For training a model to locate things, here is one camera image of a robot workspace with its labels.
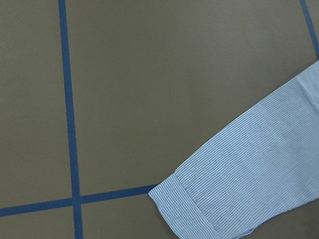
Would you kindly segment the blue striped button shirt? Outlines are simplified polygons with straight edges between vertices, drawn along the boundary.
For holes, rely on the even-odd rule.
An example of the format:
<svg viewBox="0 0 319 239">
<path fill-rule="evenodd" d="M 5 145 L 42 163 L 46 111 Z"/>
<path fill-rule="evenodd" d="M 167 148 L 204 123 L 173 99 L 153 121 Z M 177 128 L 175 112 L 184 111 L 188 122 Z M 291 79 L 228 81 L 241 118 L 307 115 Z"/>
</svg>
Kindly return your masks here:
<svg viewBox="0 0 319 239">
<path fill-rule="evenodd" d="M 181 239 L 238 239 L 319 197 L 319 65 L 269 94 L 149 192 Z"/>
</svg>

